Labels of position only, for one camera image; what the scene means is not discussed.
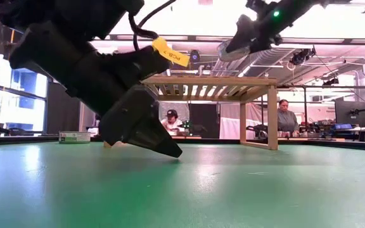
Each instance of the black pipe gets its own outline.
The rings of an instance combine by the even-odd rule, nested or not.
[[[261,124],[264,125],[264,100],[263,96],[261,96]]]
[[[305,128],[308,131],[307,88],[304,87]]]
[[[277,89],[322,88],[322,89],[365,89],[365,86],[330,86],[330,85],[279,85]]]

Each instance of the woman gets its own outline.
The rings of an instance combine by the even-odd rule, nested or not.
[[[278,130],[283,132],[293,132],[294,135],[299,133],[297,117],[292,111],[288,111],[288,101],[282,99],[279,101],[278,108]]]

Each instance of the computer monitor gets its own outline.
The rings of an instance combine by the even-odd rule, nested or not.
[[[365,127],[365,103],[359,101],[335,101],[336,123]]]

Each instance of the man in cap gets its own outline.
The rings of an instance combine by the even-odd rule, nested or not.
[[[178,114],[176,110],[167,111],[167,118],[162,120],[162,125],[168,131],[184,131],[183,128],[178,127],[178,125],[183,124],[181,120],[178,119]]]

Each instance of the gray shirt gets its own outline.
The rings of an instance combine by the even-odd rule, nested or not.
[[[278,130],[293,132],[299,130],[297,117],[292,111],[281,111],[278,109]]]

